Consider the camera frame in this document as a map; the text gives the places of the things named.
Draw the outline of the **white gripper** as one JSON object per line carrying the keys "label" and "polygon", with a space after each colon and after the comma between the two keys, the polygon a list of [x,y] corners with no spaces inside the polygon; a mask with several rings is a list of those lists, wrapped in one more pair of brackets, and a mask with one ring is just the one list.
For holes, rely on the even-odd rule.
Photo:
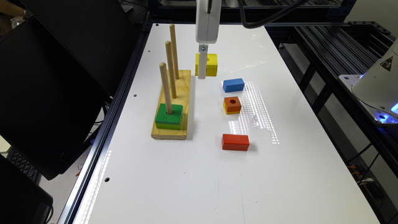
{"label": "white gripper", "polygon": [[196,41],[199,45],[198,79],[206,78],[208,46],[218,38],[221,15],[221,0],[197,0]]}

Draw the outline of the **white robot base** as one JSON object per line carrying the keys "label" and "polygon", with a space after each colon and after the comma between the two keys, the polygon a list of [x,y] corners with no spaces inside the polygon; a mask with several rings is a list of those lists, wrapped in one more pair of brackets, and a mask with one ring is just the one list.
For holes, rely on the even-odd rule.
{"label": "white robot base", "polygon": [[367,72],[339,79],[375,123],[397,124],[397,42]]}

